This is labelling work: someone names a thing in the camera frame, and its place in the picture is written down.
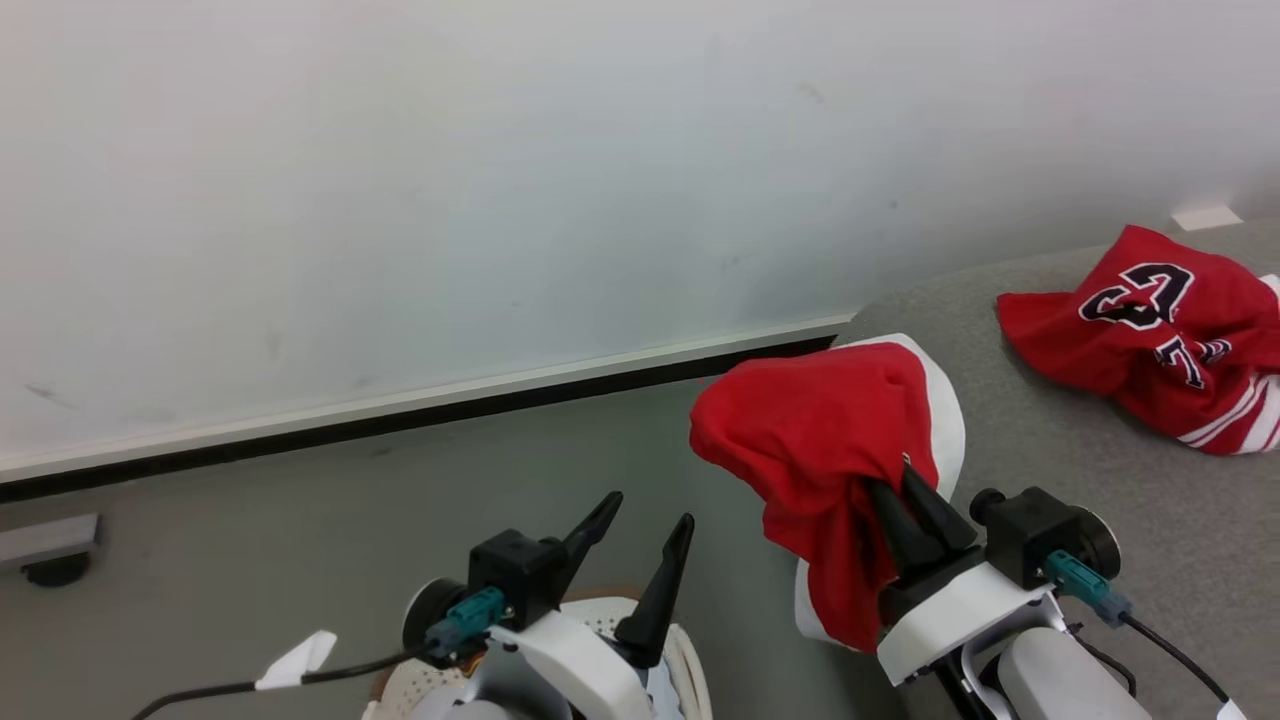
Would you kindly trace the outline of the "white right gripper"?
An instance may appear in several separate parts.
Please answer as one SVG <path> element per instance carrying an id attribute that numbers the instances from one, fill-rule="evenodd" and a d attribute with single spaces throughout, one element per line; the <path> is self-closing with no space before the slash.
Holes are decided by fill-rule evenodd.
<path id="1" fill-rule="evenodd" d="M 945 557 L 975 546 L 975 529 L 904 457 L 899 491 L 888 482 L 865 478 L 864 489 L 900 580 L 911 580 Z M 1068 624 L 1053 588 L 1021 588 L 986 560 L 943 571 L 918 587 L 890 585 L 879 593 L 883 635 L 877 660 L 895 687 L 908 684 L 936 664 L 959 655 L 959 674 L 980 687 L 983 653 L 1006 648 L 1032 628 L 1060 634 Z"/>

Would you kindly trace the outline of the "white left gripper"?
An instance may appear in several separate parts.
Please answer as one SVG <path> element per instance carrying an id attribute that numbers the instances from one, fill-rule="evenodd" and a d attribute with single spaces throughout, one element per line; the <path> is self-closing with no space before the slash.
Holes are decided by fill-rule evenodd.
<path id="1" fill-rule="evenodd" d="M 609 492 L 563 539 L 558 602 L 590 550 L 609 530 L 625 493 Z M 576 618 L 550 611 L 521 632 L 494 625 L 470 678 L 476 719 L 653 719 L 639 670 L 659 661 L 689 560 L 695 519 L 684 514 L 634 611 L 614 628 L 613 646 Z"/>

